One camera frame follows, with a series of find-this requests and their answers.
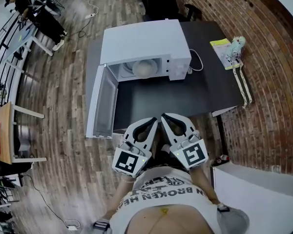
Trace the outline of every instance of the open microwave door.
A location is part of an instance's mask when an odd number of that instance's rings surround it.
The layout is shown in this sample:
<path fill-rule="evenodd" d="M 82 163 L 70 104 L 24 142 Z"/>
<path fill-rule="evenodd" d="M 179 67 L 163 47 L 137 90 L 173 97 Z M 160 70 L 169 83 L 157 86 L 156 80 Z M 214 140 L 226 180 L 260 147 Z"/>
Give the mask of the open microwave door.
<path fill-rule="evenodd" d="M 108 67 L 100 65 L 93 85 L 86 137 L 112 138 L 118 81 Z"/>

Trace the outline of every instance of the yellow book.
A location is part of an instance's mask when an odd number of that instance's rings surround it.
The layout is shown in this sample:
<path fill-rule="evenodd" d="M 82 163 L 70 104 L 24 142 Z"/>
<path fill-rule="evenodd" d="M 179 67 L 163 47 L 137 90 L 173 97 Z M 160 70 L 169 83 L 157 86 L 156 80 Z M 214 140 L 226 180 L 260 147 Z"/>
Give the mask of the yellow book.
<path fill-rule="evenodd" d="M 227 38 L 218 41 L 211 41 L 210 44 L 226 70 L 238 68 L 243 65 L 240 60 L 229 61 L 227 59 L 227 48 L 231 45 L 231 42 Z"/>

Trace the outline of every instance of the figurine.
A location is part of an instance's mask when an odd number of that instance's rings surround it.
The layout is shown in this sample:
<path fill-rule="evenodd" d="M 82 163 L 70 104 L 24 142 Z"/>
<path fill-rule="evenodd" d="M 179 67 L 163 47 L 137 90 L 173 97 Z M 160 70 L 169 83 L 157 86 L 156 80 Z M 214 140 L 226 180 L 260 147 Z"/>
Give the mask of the figurine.
<path fill-rule="evenodd" d="M 241 63 L 241 50 L 245 45 L 245 37 L 235 37 L 232 40 L 232 44 L 228 47 L 226 58 L 229 62 L 234 60 L 237 63 Z"/>

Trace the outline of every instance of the electrical outlet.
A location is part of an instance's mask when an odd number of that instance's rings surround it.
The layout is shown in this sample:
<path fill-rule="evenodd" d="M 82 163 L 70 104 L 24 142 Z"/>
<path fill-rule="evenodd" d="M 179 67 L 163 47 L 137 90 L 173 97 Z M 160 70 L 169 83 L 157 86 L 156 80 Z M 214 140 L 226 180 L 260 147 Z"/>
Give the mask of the electrical outlet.
<path fill-rule="evenodd" d="M 69 225 L 68 230 L 69 231 L 77 231 L 77 227 L 75 225 Z"/>
<path fill-rule="evenodd" d="M 94 13 L 93 13 L 93 14 L 90 14 L 90 15 L 86 16 L 86 19 L 92 18 L 92 17 L 94 17 L 94 16 L 95 16 Z"/>

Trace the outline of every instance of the belly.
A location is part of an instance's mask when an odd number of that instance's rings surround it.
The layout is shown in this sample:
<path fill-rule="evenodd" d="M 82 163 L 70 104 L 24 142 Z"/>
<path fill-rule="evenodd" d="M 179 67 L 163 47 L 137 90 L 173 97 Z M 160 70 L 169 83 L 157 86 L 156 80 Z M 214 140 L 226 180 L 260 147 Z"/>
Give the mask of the belly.
<path fill-rule="evenodd" d="M 145 208 L 130 221 L 126 234 L 212 234 L 203 216 L 187 205 Z"/>

